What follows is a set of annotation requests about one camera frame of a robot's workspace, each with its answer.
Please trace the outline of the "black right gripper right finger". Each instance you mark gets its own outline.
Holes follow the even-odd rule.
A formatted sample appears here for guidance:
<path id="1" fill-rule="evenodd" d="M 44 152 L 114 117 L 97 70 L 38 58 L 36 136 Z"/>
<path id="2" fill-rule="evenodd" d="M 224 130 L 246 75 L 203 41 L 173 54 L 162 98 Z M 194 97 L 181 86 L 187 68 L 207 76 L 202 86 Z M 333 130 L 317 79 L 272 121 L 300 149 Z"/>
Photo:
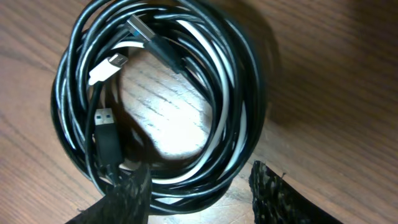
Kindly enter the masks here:
<path id="1" fill-rule="evenodd" d="M 249 176 L 255 224 L 341 223 L 306 199 L 265 163 L 255 161 Z"/>

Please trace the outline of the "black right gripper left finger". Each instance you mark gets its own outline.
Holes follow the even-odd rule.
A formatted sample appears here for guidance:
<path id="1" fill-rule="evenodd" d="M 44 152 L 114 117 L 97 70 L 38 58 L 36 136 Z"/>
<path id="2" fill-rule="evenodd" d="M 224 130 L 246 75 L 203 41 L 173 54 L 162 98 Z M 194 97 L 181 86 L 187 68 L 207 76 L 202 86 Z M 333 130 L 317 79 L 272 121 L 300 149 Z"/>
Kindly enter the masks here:
<path id="1" fill-rule="evenodd" d="M 66 224 L 146 224 L 151 193 L 149 166 L 141 165 L 127 180 Z"/>

